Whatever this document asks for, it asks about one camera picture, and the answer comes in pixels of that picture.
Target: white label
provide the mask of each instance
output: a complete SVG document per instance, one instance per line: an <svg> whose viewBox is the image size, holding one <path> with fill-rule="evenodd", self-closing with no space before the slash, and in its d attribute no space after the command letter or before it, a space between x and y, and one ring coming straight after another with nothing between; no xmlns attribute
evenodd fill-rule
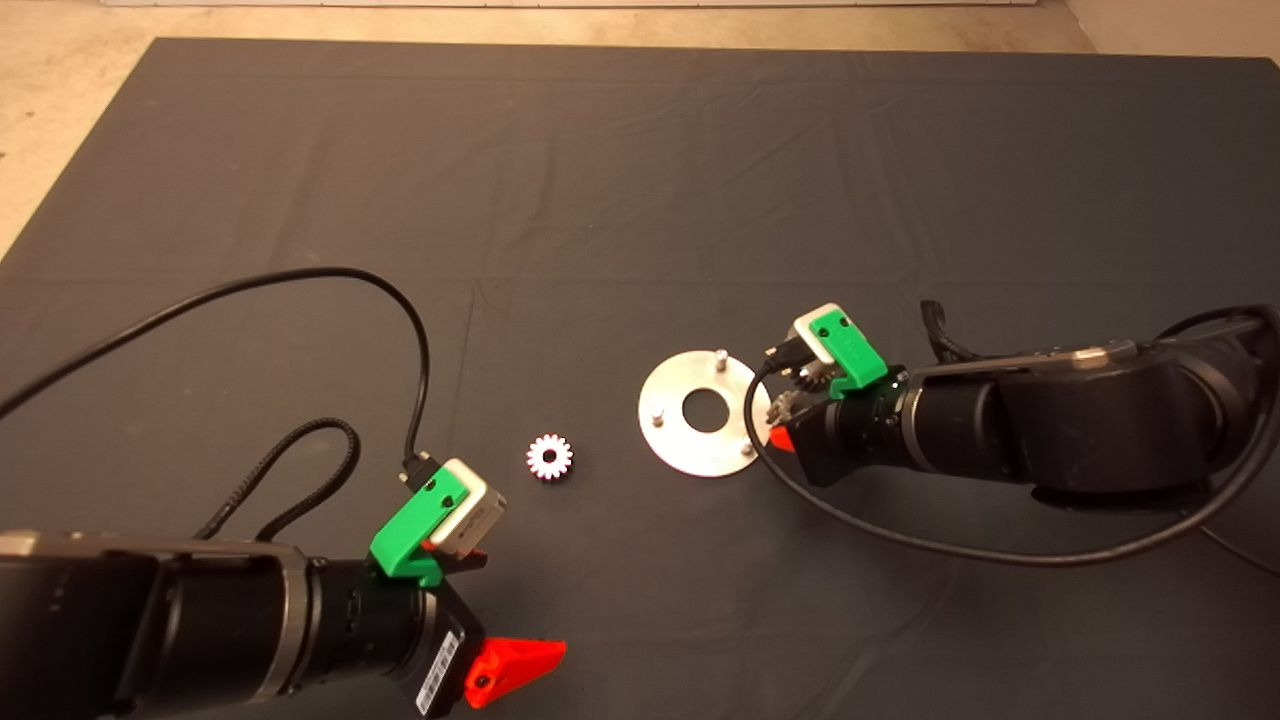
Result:
<svg viewBox="0 0 1280 720"><path fill-rule="evenodd" d="M431 662L431 671L422 680L422 689L417 691L417 711L424 717L431 710L435 693L439 692L440 684L444 682L444 675L449 671L449 665L453 664L453 656L458 652L458 646L462 644L463 635L454 635L452 632L444 634L444 642L440 643L440 650L435 653L435 661Z"/></svg>

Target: black cable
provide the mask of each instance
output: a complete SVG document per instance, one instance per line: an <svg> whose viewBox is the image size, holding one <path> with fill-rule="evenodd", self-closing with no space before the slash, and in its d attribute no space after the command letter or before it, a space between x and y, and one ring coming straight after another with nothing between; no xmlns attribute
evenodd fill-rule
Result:
<svg viewBox="0 0 1280 720"><path fill-rule="evenodd" d="M1272 568L1271 565L1263 562L1260 557L1257 557L1252 552L1242 548L1240 546L1233 543L1231 541L1229 541L1229 539L1224 538L1222 536L1215 533L1213 530L1208 529L1207 525L1201 525L1198 529L1199 529L1201 534L1203 534L1206 538L1208 538L1210 541L1212 541L1215 544L1217 544L1222 550L1230 552L1231 555L1239 557L1240 560L1248 562L1249 565L1253 565L1254 568L1257 568L1258 570L1262 570L1263 573L1266 573L1268 575L1272 575L1275 578L1280 578L1280 569Z"/></svg>
<svg viewBox="0 0 1280 720"><path fill-rule="evenodd" d="M236 512L236 510L238 510L246 500L248 500L248 496L252 495L255 489L257 489L259 483L261 483L262 478L271 471L271 468L275 465L276 460L280 459L280 456L283 456L291 447L293 447L293 445L306 436L329 428L342 430L343 434L347 436L347 454L343 456L338 469L329 477L328 480L324 482L324 484L320 486L319 489L302 498L296 505L264 525L262 529L259 530L256 539L260 542L270 542L291 523L306 515L317 505L328 500L329 496L338 492L347 479L351 478L352 471L356 469L356 462L360 461L360 436L356 433L355 428L338 418L317 418L315 420L307 420L306 423L302 423L297 428L289 430L288 434L280 438L280 442L275 443L275 447L269 450L268 454L259 460L257 465L250 470L250 474L244 478L244 480L241 482L234 491L232 491L232 495L228 496L225 502L223 502L223 506L214 512L214 516L210 518L202 528L196 530L193 537L196 539L209 539L218 534L218 530L223 528L223 524L227 523L232 514Z"/></svg>
<svg viewBox="0 0 1280 720"><path fill-rule="evenodd" d="M1225 316L1235 315L1253 315L1261 318L1275 336L1276 341L1280 342L1280 311L1275 307L1257 305L1257 306L1244 306L1244 307L1226 307L1222 310L1215 310L1212 313L1202 313L1194 318L1189 318L1185 322L1196 320L1192 324L1199 324L1203 322L1221 319ZM760 386L764 378L776 372L772 363L765 363L751 378L751 383L746 388L746 401L744 402L744 418L751 418L751 398L755 397L755 389ZM755 448L756 455L764 462L764 466L769 469L773 475L782 480L788 488L791 488L796 495L806 500L810 505L818 507L819 510L827 512L832 518L850 525L855 529L863 530L881 539L895 542L906 547L914 547L916 550L925 550L929 552L937 552L940 555L948 555L952 557L963 557L968 560L982 560L986 562L997 562L1004 565L1020 565L1028 568L1074 568L1080 565L1094 565L1098 562L1108 562L1112 560L1121 560L1125 557L1132 557L1140 552L1146 552L1155 547L1158 547L1166 542L1170 542L1183 534L1201 527L1206 520L1216 515L1224 507L1230 505L1240 492L1244 491L1253 482L1253 479L1262 471L1266 466L1267 460L1271 456L1271 451L1275 450L1276 442L1280 441L1280 393L1271 393L1270 409L1262 421L1261 428L1249 439L1248 446L1244 448L1243 456L1236 462L1235 468L1229 474L1228 479L1221 484L1219 491L1194 512L1187 515L1185 518L1147 533L1146 536L1120 542L1108 547L1098 550L1088 550L1083 552L1070 552L1070 553L1023 553L1023 552L1007 552L1002 550L991 550L983 547L970 547L963 544L954 544L947 542L933 541L928 538L922 538L916 536L910 536L906 533L900 533L888 528L883 528L874 523L863 520L850 515L849 512L831 505L829 502L817 497L803 486L796 483L787 475L786 470L777 464L776 460L769 457L764 451L764 443L760 442L759 433L755 432L754 423L746 424L746 436L751 441L751 446Z"/></svg>
<svg viewBox="0 0 1280 720"><path fill-rule="evenodd" d="M27 383L24 387L19 388L17 392L5 397L0 401L0 420L6 418L10 413L20 407L32 397L40 395L42 391L49 388L49 386L56 383L58 380L65 378L67 375L74 373L76 370L88 365L93 360L116 350L122 345L125 345L143 334L159 328L160 325L173 320L174 318L189 313L201 305L212 302L220 297L227 297L228 295L234 295L246 290L253 290L259 287L266 287L271 284L280 284L293 281L314 279L314 278L349 278L372 284L374 287L381 290L394 300L404 314L408 315L410 323L413 325L413 334L417 337L417 354L419 354L419 377L417 377L417 395L413 400L413 410L410 415L408 430L404 433L404 457L413 457L417 446L417 432L422 423L422 407L426 405L426 388L430 382L431 375L431 352L426 342L426 328L422 327L422 319L419 316L417 310L413 304L410 302L408 297L404 296L396 286L393 286L387 279L375 275L367 270L361 270L357 268L342 268L342 266L323 266L323 268L300 268L294 270L282 270L278 273L265 273L261 275L251 275L247 278L241 278L232 281L225 284L206 290L192 295L191 297L182 300L155 313L154 315L134 323L133 325L115 333L114 336L91 346L90 348L72 356L61 365L54 368L49 373L36 378L35 380Z"/></svg>
<svg viewBox="0 0 1280 720"><path fill-rule="evenodd" d="M938 363L964 363L982 359L982 355L952 340L943 328L947 314L941 302L922 300L920 318L924 320L924 332L929 336L929 347L933 348L933 356L938 359Z"/></svg>

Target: gear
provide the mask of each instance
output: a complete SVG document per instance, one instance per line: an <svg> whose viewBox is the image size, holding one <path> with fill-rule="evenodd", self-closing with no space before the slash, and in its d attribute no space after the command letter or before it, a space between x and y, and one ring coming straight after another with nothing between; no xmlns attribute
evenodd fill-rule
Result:
<svg viewBox="0 0 1280 720"><path fill-rule="evenodd" d="M783 391L773 398L769 413L764 416L771 425L785 425L791 421L801 410L809 406L809 396L797 391Z"/></svg>
<svg viewBox="0 0 1280 720"><path fill-rule="evenodd" d="M568 441L545 434L529 445L529 471L544 483L558 480L573 468L573 451Z"/></svg>

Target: metal disc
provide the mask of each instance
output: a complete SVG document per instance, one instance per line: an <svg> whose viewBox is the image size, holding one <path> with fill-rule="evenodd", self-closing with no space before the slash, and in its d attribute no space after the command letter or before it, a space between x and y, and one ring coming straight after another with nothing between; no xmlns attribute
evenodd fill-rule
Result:
<svg viewBox="0 0 1280 720"><path fill-rule="evenodd" d="M640 432L649 447L672 468L703 478L730 475L750 465L755 451L746 437L742 401L754 375L723 350L691 350L663 360L640 388ZM728 420L716 432L704 433L685 419L685 398L699 389L719 395L728 406ZM764 442L769 437L768 411L769 393L762 384L751 400L751 420Z"/></svg>

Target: green mount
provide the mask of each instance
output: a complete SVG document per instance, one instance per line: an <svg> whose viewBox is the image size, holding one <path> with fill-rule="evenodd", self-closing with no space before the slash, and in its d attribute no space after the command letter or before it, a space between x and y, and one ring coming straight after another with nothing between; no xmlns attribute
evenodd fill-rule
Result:
<svg viewBox="0 0 1280 720"><path fill-rule="evenodd" d="M390 578L417 578L424 588L439 585L444 570L422 543L466 497L462 480L444 468L436 470L369 543L383 573Z"/></svg>
<svg viewBox="0 0 1280 720"><path fill-rule="evenodd" d="M888 374L888 365L867 341L863 331L842 310L832 310L809 323L809 331L845 372L831 380L829 393L841 400Z"/></svg>

